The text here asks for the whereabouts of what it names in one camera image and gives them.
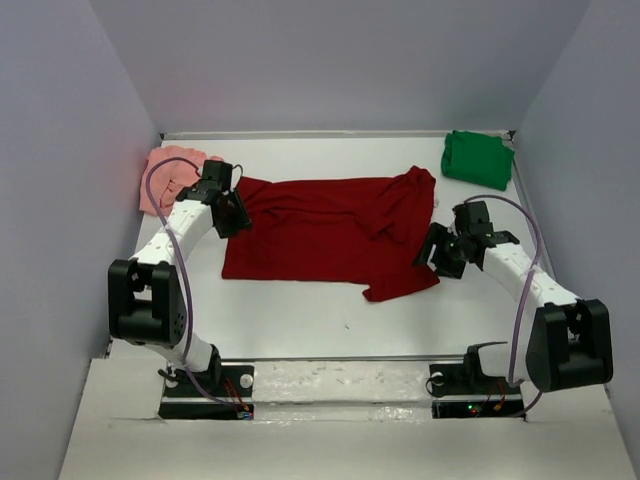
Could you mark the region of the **pink t shirt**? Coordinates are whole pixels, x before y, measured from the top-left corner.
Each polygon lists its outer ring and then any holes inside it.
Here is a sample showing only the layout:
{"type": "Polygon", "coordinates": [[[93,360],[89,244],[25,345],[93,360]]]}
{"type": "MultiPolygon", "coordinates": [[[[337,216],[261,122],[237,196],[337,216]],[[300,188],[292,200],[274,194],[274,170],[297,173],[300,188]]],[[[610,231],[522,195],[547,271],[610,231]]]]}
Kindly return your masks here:
{"type": "Polygon", "coordinates": [[[161,161],[180,157],[189,161],[172,161],[159,167],[151,177],[151,197],[156,201],[164,216],[172,210],[177,195],[184,187],[193,185],[199,179],[199,169],[207,155],[193,148],[170,145],[154,148],[147,156],[147,163],[141,179],[139,208],[142,212],[156,216],[150,196],[146,191],[146,178],[151,169],[161,161]]]}

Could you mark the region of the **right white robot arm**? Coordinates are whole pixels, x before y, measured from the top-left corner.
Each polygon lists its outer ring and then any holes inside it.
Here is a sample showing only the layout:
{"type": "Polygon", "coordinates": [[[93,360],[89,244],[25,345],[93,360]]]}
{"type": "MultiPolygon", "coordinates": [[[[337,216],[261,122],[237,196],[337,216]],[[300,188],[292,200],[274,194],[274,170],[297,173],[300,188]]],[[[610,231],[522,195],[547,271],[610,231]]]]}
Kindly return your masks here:
{"type": "Polygon", "coordinates": [[[453,214],[452,225],[429,226],[415,264],[452,279],[473,265],[517,303],[509,340],[468,347],[462,384],[482,392],[503,378],[548,393],[610,382],[614,362],[604,303],[562,287],[540,267],[538,254],[528,255],[514,234],[495,229],[485,197],[456,205],[453,214]]]}

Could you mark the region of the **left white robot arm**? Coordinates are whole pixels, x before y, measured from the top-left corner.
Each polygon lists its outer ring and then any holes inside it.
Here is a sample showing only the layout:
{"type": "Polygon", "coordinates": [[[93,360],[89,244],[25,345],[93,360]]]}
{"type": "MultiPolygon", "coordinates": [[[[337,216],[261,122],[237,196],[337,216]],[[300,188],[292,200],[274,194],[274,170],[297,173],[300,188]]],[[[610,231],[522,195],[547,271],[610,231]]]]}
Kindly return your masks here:
{"type": "Polygon", "coordinates": [[[250,229],[233,180],[241,169],[224,161],[205,161],[195,169],[196,181],[178,193],[169,214],[149,193],[160,229],[132,257],[113,261],[107,272],[110,335],[161,355],[178,379],[208,399],[223,378],[222,360],[218,348],[194,331],[186,261],[210,230],[228,239],[250,229]]]}

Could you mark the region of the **dark red t shirt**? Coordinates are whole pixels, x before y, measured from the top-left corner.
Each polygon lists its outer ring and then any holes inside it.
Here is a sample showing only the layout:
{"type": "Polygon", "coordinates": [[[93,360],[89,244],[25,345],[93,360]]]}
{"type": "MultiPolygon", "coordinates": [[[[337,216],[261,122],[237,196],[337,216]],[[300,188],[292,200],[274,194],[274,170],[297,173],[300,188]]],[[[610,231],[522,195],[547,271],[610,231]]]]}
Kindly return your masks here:
{"type": "Polygon", "coordinates": [[[225,280],[352,283],[384,302],[438,284],[414,262],[435,207],[436,180],[413,166],[395,177],[239,181],[252,227],[229,239],[225,280]]]}

